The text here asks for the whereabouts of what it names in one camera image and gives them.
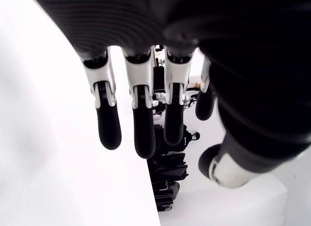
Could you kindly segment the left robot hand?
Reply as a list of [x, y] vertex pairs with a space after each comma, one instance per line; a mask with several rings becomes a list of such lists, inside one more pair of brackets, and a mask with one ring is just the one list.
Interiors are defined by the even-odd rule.
[[36, 0], [85, 68], [101, 143], [121, 129], [109, 48], [122, 48], [137, 154], [156, 148], [153, 47], [165, 51], [164, 138], [183, 133], [183, 96], [196, 48], [204, 54], [196, 117], [214, 103], [226, 135], [199, 159], [203, 175], [238, 188], [311, 144], [311, 0]]

